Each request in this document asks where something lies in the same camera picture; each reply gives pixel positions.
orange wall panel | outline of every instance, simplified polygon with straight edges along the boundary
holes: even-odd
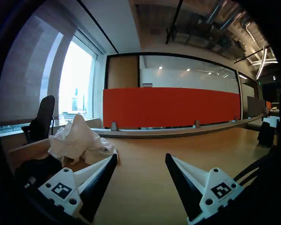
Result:
[[[240,119],[239,94],[192,88],[120,88],[103,92],[103,124],[165,127]]]
[[[266,102],[266,107],[268,107],[268,109],[270,110],[271,108],[272,108],[272,103],[270,103],[270,102]]]

desk surface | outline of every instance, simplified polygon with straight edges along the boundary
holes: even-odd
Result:
[[[95,217],[96,224],[187,224],[184,207],[165,164],[170,153],[205,171],[220,167],[234,177],[266,155],[258,132],[232,128],[169,139],[107,138],[119,153]]]

window blind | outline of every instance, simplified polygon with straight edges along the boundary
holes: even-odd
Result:
[[[0,79],[0,126],[30,122],[41,100],[55,97],[63,62],[76,27],[49,1],[18,33],[4,63]]]

ceiling pipe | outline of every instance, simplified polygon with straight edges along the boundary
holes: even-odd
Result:
[[[220,13],[220,11],[223,9],[223,7],[226,5],[227,0],[218,0],[218,2],[215,4],[213,10],[211,11],[211,14],[209,18],[206,20],[206,24],[212,24],[217,15]]]
[[[253,42],[258,46],[259,50],[262,50],[260,44],[257,42],[257,40],[255,39],[255,37],[253,36],[253,34],[249,31],[248,26],[251,24],[251,22],[248,21],[249,18],[246,17],[243,19],[243,21],[241,22],[242,27],[247,31],[247,33],[249,34],[249,36],[251,37],[251,39],[253,40]]]
[[[228,17],[228,19],[226,20],[226,22],[224,22],[224,24],[221,26],[220,30],[224,31],[226,30],[235,20],[237,20],[242,14],[244,13],[244,11],[241,8],[237,8],[236,10],[234,10],[230,16]]]

recessed light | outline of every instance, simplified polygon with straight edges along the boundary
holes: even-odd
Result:
[[[244,78],[244,79],[247,79],[246,77],[242,76],[242,75],[239,75],[241,78]]]

